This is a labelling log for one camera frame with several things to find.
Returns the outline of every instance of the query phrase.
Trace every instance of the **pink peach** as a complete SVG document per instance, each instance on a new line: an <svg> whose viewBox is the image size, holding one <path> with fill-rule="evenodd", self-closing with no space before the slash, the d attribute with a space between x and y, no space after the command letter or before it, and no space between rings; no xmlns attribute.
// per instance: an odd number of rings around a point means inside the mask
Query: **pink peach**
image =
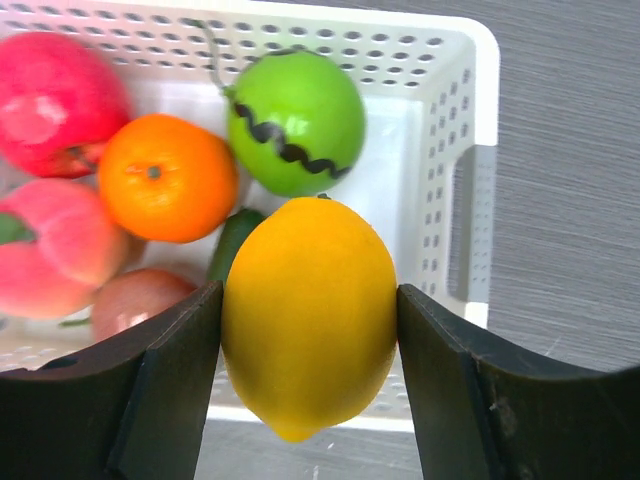
<svg viewBox="0 0 640 480"><path fill-rule="evenodd" d="M0 41L0 152L39 177L91 173L132 118L124 83L95 51L61 33Z"/></svg>
<svg viewBox="0 0 640 480"><path fill-rule="evenodd" d="M58 318L90 305L128 253L128 236L91 187L36 179L0 200L31 230L32 242L0 245L0 312Z"/></svg>

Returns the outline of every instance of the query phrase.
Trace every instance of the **yellow lemon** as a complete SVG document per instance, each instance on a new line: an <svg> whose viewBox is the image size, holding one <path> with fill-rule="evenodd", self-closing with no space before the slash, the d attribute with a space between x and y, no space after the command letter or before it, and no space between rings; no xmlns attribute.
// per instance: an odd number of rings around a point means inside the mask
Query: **yellow lemon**
<svg viewBox="0 0 640 480"><path fill-rule="evenodd" d="M222 350L245 406L290 442L361 413L395 354L396 286L358 214L289 200L247 237L225 287Z"/></svg>

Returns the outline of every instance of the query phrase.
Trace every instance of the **cucumber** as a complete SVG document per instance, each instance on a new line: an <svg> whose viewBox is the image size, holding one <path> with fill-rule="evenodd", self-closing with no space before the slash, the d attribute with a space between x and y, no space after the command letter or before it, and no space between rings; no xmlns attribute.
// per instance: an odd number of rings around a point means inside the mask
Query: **cucumber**
<svg viewBox="0 0 640 480"><path fill-rule="evenodd" d="M208 281L220 280L223 285L226 285L231 264L236 258L238 250L240 250L249 234L265 218L262 213L251 208L242 208L227 218L218 240L218 246L209 262L209 268L207 269Z"/></svg>

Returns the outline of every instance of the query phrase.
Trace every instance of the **white plastic basket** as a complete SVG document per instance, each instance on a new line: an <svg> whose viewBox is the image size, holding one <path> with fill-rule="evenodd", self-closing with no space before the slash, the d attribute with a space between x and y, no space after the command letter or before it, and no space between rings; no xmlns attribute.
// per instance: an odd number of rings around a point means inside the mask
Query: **white plastic basket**
<svg viewBox="0 0 640 480"><path fill-rule="evenodd" d="M128 80L139 113L172 113L224 135L226 103L210 82L201 31L184 21L192 18L213 29L225 83L269 49L296 45L328 55L351 75L365 96L367 142L353 172L327 193L377 230L400 282L486 327L499 85L489 30L463 18L241 0L0 0L0 36L36 29L80 38ZM0 194L26 179L0 161ZM253 184L245 204L268 213L282 202ZM137 266L162 265L202 281L217 235L152 244ZM90 343L85 328L0 323L0 370L36 368ZM209 413L255 419L223 366ZM349 425L413 429L399 357L377 399Z"/></svg>

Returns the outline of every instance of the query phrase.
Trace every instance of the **gray surface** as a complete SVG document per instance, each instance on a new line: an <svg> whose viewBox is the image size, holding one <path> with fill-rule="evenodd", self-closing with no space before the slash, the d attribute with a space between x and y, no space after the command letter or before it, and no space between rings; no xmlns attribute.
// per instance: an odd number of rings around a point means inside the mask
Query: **gray surface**
<svg viewBox="0 0 640 480"><path fill-rule="evenodd" d="M637 0L301 3L466 16L494 32L503 67L489 328L587 367L639 362ZM420 478L406 435L331 431L290 447L258 425L212 422L206 437L199 480Z"/></svg>

